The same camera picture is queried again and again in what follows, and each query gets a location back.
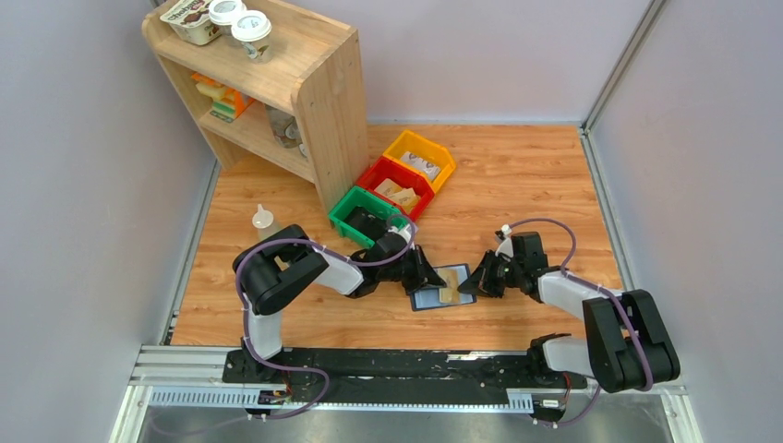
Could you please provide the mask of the yellow VIP card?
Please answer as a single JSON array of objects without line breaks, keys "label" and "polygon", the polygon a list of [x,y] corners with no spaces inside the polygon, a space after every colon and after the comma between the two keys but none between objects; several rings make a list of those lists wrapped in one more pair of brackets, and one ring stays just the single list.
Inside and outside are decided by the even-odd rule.
[{"label": "yellow VIP card", "polygon": [[458,291],[458,270],[452,268],[442,268],[438,269],[438,274],[445,282],[445,286],[439,288],[439,302],[444,305],[456,305],[460,303],[461,295]]},{"label": "yellow VIP card", "polygon": [[405,212],[410,213],[420,201],[420,196],[413,188],[404,188],[389,195],[389,200],[401,207]]}]

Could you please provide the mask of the navy blue card holder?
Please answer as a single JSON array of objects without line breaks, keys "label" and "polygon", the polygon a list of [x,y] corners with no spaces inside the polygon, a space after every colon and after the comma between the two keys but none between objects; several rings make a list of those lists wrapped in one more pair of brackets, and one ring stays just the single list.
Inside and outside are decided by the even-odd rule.
[{"label": "navy blue card holder", "polygon": [[[457,269],[459,272],[459,284],[465,281],[470,275],[470,269],[467,264],[455,264],[450,266],[437,267],[435,270],[442,268]],[[439,302],[439,289],[426,289],[420,290],[409,295],[411,307],[414,312],[425,311],[432,309],[439,309],[445,307],[453,307],[458,305],[471,305],[476,302],[476,296],[466,293],[460,293],[461,302],[456,305],[444,305]]]}]

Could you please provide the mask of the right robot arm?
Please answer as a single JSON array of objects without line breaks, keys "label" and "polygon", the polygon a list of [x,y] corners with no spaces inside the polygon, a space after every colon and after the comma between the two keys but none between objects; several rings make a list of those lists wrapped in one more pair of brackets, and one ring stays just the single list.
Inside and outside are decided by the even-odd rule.
[{"label": "right robot arm", "polygon": [[582,339],[553,333],[531,341],[526,372],[535,384],[550,386],[568,372],[615,393],[680,376],[680,359],[651,293],[607,289],[550,265],[539,233],[498,236],[499,247],[485,253],[460,292],[502,297],[518,289],[584,323]]}]

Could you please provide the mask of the red plastic bin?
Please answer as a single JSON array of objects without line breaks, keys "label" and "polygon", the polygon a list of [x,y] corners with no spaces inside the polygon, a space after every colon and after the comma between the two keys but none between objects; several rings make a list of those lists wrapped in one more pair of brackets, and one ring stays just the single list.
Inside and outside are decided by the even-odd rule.
[{"label": "red plastic bin", "polygon": [[[411,189],[415,196],[413,202],[399,203],[391,198],[391,193],[382,193],[379,187],[384,182],[393,182],[401,191]],[[402,210],[413,221],[417,221],[428,205],[436,196],[430,183],[422,175],[396,163],[386,157],[380,157],[357,180],[359,187],[370,191],[372,194],[391,203],[397,209]]]}]

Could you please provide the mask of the white sachet in yellow bin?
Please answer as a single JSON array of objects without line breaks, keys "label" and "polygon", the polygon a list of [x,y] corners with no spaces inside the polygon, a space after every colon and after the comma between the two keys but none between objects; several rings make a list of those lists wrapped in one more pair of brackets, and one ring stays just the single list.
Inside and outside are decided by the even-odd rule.
[{"label": "white sachet in yellow bin", "polygon": [[422,173],[430,182],[433,182],[440,174],[440,167],[436,163],[430,162],[411,151],[406,151],[402,155],[401,161]]}]

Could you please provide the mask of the clear squeeze bottle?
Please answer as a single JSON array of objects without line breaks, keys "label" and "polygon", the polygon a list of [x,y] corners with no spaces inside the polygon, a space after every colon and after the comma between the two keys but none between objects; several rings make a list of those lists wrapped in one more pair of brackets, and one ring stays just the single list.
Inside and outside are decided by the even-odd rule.
[{"label": "clear squeeze bottle", "polygon": [[256,230],[260,241],[275,235],[283,228],[274,214],[262,204],[257,205],[256,212],[251,218],[251,223]]}]

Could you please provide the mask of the wooden shelf unit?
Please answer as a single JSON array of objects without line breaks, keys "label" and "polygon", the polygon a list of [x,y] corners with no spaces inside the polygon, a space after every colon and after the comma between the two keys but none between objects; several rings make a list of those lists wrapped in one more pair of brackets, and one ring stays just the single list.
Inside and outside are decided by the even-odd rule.
[{"label": "wooden shelf unit", "polygon": [[[220,37],[197,46],[181,40],[148,13],[141,34],[220,165],[229,169],[252,153],[312,183],[325,211],[350,190],[369,163],[367,113],[356,28],[284,1],[249,1],[271,20],[272,59],[254,63]],[[255,101],[233,123],[210,114],[211,99],[190,77],[198,72]],[[302,143],[282,147],[265,105],[295,117]]]}]

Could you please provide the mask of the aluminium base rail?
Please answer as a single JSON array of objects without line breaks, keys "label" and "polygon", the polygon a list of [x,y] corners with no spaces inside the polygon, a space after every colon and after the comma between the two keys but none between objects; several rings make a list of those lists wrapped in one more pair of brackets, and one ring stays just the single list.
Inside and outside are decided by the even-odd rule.
[{"label": "aluminium base rail", "polygon": [[523,352],[145,346],[113,442],[700,442],[685,387],[598,393]]}]

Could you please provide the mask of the green plastic bin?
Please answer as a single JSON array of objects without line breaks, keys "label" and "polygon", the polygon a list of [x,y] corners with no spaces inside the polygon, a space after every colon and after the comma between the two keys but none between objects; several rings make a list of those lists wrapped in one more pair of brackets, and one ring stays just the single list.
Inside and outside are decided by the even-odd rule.
[{"label": "green plastic bin", "polygon": [[377,197],[376,195],[372,194],[370,191],[367,191],[366,189],[359,186],[354,186],[340,200],[340,202],[331,210],[331,212],[329,213],[329,218],[332,224],[334,225],[337,233],[341,237],[345,237],[350,240],[353,240],[362,248],[370,248],[374,244],[365,246],[362,245],[361,243],[358,243],[356,240],[354,240],[351,237],[351,235],[348,232],[348,226],[344,222],[346,216],[354,207],[366,208],[371,213],[383,219],[386,222],[386,226],[387,226],[387,220],[392,216],[392,214],[397,214],[401,212],[400,209],[397,209],[391,203],[382,200],[380,197]]}]

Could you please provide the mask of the glass jar on shelf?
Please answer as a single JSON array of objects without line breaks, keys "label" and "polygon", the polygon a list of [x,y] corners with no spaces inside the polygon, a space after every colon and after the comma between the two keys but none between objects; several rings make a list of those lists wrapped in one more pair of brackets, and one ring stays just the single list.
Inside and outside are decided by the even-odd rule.
[{"label": "glass jar on shelf", "polygon": [[286,149],[299,148],[302,138],[295,117],[268,104],[265,110],[276,141]]}]

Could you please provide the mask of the orange snack package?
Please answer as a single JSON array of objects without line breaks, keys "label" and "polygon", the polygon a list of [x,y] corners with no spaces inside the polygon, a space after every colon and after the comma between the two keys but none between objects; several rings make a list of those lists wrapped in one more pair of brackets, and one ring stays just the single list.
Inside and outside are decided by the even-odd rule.
[{"label": "orange snack package", "polygon": [[210,114],[226,123],[233,123],[255,101],[245,93],[198,72],[190,77],[198,92],[211,99]]}]

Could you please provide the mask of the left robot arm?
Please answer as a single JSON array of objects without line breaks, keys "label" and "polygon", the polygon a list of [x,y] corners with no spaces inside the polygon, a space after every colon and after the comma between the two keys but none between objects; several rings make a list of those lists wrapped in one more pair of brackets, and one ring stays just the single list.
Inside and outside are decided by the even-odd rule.
[{"label": "left robot arm", "polygon": [[371,247],[344,256],[292,224],[240,253],[232,268],[249,374],[263,383],[281,374],[282,311],[314,284],[352,299],[373,293],[382,282],[399,282],[408,293],[445,288],[447,282],[414,243],[415,232],[412,226],[392,226]]}]

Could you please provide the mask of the brown packet left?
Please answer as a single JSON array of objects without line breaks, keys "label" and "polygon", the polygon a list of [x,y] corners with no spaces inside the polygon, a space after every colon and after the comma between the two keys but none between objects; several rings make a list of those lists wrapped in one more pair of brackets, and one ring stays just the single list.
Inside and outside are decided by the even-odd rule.
[{"label": "brown packet left", "polygon": [[393,180],[386,178],[374,188],[374,191],[383,197],[390,198],[392,195],[401,192],[403,189],[404,188],[402,186],[398,185]]}]

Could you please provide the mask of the yellow plastic bin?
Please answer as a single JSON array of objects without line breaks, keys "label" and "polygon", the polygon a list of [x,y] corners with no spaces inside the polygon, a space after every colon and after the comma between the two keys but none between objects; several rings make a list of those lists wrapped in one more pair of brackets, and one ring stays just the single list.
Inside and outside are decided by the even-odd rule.
[{"label": "yellow plastic bin", "polygon": [[[422,173],[403,163],[401,157],[406,151],[411,151],[430,162],[436,163],[440,167],[440,174],[437,178],[433,182],[430,182]],[[440,192],[446,181],[456,169],[456,161],[448,149],[409,129],[405,129],[392,144],[383,151],[382,156],[422,175],[428,180],[436,194]]]}]

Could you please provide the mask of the black bag in green bin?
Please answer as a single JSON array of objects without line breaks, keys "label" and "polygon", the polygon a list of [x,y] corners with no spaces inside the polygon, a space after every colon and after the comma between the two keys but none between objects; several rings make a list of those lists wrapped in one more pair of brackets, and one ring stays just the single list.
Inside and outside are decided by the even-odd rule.
[{"label": "black bag in green bin", "polygon": [[354,207],[344,222],[351,237],[365,246],[374,244],[387,232],[386,222],[363,207]]}]

